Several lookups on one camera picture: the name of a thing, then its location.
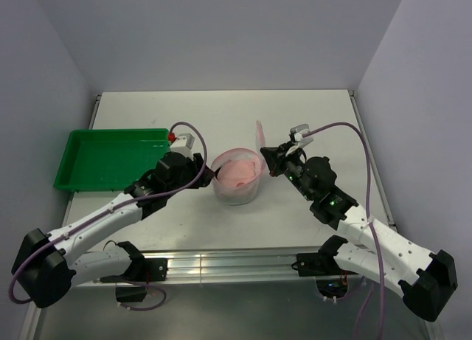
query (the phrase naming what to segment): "gray floor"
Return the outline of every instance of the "gray floor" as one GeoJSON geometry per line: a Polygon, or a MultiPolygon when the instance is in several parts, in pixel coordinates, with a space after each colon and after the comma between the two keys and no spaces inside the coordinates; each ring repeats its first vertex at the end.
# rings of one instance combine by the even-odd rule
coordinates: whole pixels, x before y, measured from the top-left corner
{"type": "MultiPolygon", "coordinates": [[[[36,339],[351,339],[368,287],[337,305],[319,300],[313,280],[166,286],[160,309],[118,308],[113,288],[78,288],[41,316],[36,339]]],[[[428,339],[424,323],[392,292],[386,295],[384,340],[428,339]]],[[[378,295],[359,339],[375,337],[378,295]]]]}

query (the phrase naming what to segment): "pink fabric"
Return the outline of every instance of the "pink fabric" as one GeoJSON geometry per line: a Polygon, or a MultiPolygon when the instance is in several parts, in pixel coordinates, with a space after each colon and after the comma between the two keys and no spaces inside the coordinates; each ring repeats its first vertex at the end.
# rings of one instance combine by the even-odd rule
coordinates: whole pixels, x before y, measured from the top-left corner
{"type": "Polygon", "coordinates": [[[224,187],[240,187],[256,176],[256,163],[251,160],[227,161],[221,166],[218,181],[224,187]]]}

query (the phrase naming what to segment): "green tray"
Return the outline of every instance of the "green tray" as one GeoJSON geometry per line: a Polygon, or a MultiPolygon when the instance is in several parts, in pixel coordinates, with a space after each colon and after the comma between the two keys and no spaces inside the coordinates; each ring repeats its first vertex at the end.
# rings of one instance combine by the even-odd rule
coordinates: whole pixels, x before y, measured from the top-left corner
{"type": "Polygon", "coordinates": [[[167,129],[76,130],[69,135],[54,187],[123,190],[169,150],[167,129]]]}

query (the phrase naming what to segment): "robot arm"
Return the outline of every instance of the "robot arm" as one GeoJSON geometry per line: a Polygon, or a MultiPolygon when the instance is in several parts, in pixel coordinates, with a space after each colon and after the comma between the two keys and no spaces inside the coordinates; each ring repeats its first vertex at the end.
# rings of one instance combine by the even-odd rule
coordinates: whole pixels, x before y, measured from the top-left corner
{"type": "MultiPolygon", "coordinates": [[[[192,155],[193,142],[188,133],[177,137],[154,169],[90,215],[47,235],[35,229],[25,236],[12,274],[39,308],[54,304],[72,286],[96,278],[113,275],[135,280],[142,276],[145,259],[129,242],[106,251],[84,253],[109,235],[165,207],[173,192],[209,185],[214,173],[199,153],[192,155]]],[[[10,298],[19,303],[29,301],[17,300],[13,286],[10,298]]]]}
{"type": "Polygon", "coordinates": [[[308,131],[307,125],[300,125],[291,130],[289,142],[260,149],[269,172],[271,176],[284,175],[311,202],[310,211],[320,222],[366,249],[332,236],[316,255],[297,255],[294,269],[299,276],[354,271],[378,282],[378,257],[369,227],[372,223],[383,256],[386,287],[401,296],[413,313],[434,321],[457,288],[453,257],[443,250],[435,254],[417,246],[374,218],[367,220],[365,209],[335,185],[337,175],[329,158],[306,158],[303,147],[313,140],[304,137],[308,131]]]}

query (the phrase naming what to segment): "white table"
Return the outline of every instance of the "white table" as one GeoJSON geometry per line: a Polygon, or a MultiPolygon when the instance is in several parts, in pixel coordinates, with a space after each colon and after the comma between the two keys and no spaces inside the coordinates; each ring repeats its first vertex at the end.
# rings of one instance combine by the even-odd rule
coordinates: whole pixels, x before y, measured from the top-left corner
{"type": "MultiPolygon", "coordinates": [[[[169,128],[188,121],[203,134],[209,164],[225,150],[255,149],[255,122],[263,124],[268,146],[288,141],[302,123],[318,128],[345,121],[358,126],[347,91],[170,91],[104,93],[94,129],[169,128]]],[[[184,127],[177,132],[188,132],[184,127]]],[[[194,152],[201,151],[200,142],[194,152]]],[[[306,147],[310,156],[328,156],[337,185],[365,204],[366,162],[358,137],[349,128],[331,128],[306,147]]],[[[372,180],[372,213],[386,213],[372,180]]],[[[116,193],[74,194],[66,223],[109,202],[116,193]]],[[[108,239],[129,240],[141,250],[207,250],[320,246],[334,231],[317,221],[310,203],[285,178],[263,176],[259,194],[244,206],[218,202],[211,187],[180,192],[167,207],[108,239]]],[[[92,250],[103,247],[100,243],[92,250]]]]}

